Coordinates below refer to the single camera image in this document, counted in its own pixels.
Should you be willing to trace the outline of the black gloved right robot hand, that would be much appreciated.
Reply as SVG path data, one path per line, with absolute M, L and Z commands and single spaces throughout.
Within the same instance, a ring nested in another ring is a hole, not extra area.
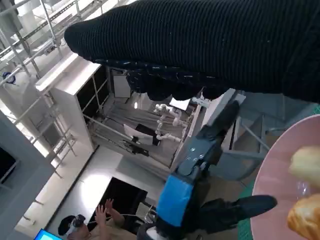
M 126 70 L 153 101 L 229 89 L 320 101 L 317 0 L 137 0 L 64 32 L 70 50 Z

